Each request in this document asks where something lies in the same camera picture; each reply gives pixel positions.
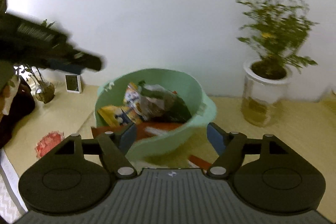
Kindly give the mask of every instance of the glass vase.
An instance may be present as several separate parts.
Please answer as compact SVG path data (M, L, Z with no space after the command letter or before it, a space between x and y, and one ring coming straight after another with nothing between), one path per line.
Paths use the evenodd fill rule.
M36 99L45 104L49 103L55 97L55 86L53 83L46 81L42 76L40 76L39 79L32 76L32 79L36 86Z

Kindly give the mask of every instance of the potted plant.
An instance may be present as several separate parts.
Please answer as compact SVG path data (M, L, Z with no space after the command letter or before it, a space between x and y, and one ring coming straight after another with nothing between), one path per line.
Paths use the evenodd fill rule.
M274 120L280 99L285 95L291 78L289 66L300 69L317 65L308 56L299 56L311 27L307 19L306 0L236 0L248 7L243 14L250 21L248 37L238 40L248 44L259 55L258 60L244 64L246 72L242 112L246 120L265 126Z
M52 22L50 24L47 25L47 20L44 20L42 22L42 26L50 28L55 22ZM28 65L23 65L24 66L24 70L22 71L22 73L24 73L25 71L30 73L31 78L34 80L35 82L35 86L36 86L36 90L35 90L35 95L36 95L36 99L43 102L43 103L49 103L55 96L55 86L51 83L46 81L40 70L38 68L36 68L36 70L34 71L34 68Z

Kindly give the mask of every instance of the green plastic basin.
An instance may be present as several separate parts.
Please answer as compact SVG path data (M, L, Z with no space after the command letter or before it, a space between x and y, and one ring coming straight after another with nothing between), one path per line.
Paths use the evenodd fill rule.
M123 105L127 84L129 82L137 84L141 80L145 80L149 85L159 84L168 90L175 90L185 101L192 118L176 130L169 131L167 135L142 139L134 143L126 155L130 161L175 150L194 133L196 128L205 128L216 117L216 105L195 78L180 71L151 68L131 72L99 87L94 112L97 127L107 125L97 110L106 105Z

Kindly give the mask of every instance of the white wall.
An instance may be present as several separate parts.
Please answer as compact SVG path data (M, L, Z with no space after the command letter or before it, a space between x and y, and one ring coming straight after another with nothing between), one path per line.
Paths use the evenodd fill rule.
M336 84L335 0L310 0L320 22L301 53L319 66L295 74L289 97L316 99ZM242 63L255 53L236 40L246 18L235 0L9 0L9 10L57 21L81 48L102 54L107 67L85 72L99 85L146 67L182 70L209 94L240 96Z

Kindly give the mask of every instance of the red package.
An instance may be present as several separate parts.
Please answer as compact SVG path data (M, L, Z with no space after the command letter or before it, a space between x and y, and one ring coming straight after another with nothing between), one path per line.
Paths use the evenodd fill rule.
M140 124L137 124L137 138L136 140L142 140L145 138L150 138L150 137L154 137L154 134L151 134L149 132L146 131L147 127L151 127L151 128L155 128L155 129L160 129L160 130L166 130L166 131L171 131L171 130L175 130L176 128L182 126L182 123L165 123L165 122L142 122ZM91 127L91 132L92 132L92 136L95 138L97 137L99 134L104 133L106 131L119 131L121 130L123 127L123 125L119 126L119 127L109 127L109 126L105 126L105 127L98 127L98 128L94 128Z
M188 160L192 162L193 164L197 165L199 168L204 169L204 170L208 170L211 166L211 163L208 163L207 161L199 157L196 157L194 155L190 155Z
M38 159L42 158L46 153L53 149L56 145L60 144L64 140L64 132L51 131L46 136L44 136L35 148L36 157Z

